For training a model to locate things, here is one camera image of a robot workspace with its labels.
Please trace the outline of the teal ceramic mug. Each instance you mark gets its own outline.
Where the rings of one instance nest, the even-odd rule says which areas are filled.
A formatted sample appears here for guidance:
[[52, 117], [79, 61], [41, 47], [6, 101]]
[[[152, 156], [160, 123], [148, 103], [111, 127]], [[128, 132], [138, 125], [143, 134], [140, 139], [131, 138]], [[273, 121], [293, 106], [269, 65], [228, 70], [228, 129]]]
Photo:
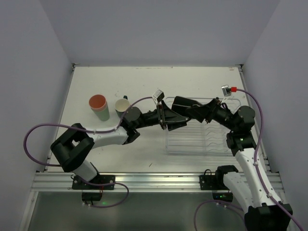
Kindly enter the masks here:
[[130, 102], [126, 95], [122, 99], [119, 99], [115, 102], [115, 111], [118, 117], [121, 117], [123, 113], [130, 107]]

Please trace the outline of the black ceramic mug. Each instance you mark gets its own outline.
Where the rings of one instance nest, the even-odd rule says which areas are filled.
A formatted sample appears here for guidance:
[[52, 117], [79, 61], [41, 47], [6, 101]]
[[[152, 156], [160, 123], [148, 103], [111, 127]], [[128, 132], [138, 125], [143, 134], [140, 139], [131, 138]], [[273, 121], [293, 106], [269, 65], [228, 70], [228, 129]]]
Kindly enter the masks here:
[[172, 103], [171, 110], [181, 116], [188, 117], [186, 110], [192, 108], [193, 106], [202, 106], [202, 104], [196, 100], [176, 96]]

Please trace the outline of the light green plastic cup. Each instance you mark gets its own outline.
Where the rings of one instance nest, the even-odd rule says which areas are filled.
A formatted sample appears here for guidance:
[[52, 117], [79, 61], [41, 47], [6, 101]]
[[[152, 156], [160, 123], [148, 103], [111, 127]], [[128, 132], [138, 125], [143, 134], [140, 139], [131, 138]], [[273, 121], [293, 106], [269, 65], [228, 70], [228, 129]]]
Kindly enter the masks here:
[[101, 108], [92, 107], [91, 109], [101, 121], [107, 121], [110, 118], [108, 106], [104, 106]]

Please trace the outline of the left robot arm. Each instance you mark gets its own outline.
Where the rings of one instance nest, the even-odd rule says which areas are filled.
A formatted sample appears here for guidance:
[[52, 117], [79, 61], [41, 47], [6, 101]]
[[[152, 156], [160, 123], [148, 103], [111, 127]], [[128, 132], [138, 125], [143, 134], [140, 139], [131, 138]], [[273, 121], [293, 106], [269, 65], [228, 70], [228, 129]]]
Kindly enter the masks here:
[[72, 172], [84, 181], [95, 183], [99, 180], [99, 172], [86, 160], [91, 150], [108, 145], [130, 144], [140, 136], [140, 128], [160, 125], [162, 129], [174, 130], [186, 126], [189, 120], [171, 110], [165, 102], [147, 113], [132, 106], [122, 114], [119, 127], [86, 133], [80, 123], [73, 124], [52, 143], [51, 151], [64, 172]]

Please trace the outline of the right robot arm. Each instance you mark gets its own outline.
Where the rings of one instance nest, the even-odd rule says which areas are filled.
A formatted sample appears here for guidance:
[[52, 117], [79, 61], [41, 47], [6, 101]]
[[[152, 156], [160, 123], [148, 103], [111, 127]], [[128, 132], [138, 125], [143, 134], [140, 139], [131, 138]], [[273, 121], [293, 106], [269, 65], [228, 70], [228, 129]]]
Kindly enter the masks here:
[[258, 157], [258, 146], [251, 132], [255, 124], [255, 111], [249, 106], [241, 106], [232, 113], [220, 99], [215, 98], [207, 104], [189, 100], [185, 114], [199, 122], [216, 121], [230, 130], [227, 146], [241, 166], [246, 182], [241, 180], [234, 166], [218, 167], [215, 176], [239, 202], [246, 229], [287, 230], [293, 211], [275, 192]]

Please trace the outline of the pink plastic cup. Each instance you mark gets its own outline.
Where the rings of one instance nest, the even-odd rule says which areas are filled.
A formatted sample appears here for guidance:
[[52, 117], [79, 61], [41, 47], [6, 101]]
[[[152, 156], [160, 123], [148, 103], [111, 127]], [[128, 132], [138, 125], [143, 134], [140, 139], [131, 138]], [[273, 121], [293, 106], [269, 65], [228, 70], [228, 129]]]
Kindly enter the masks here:
[[107, 100], [103, 95], [96, 94], [89, 99], [89, 106], [95, 112], [100, 112], [106, 109]]

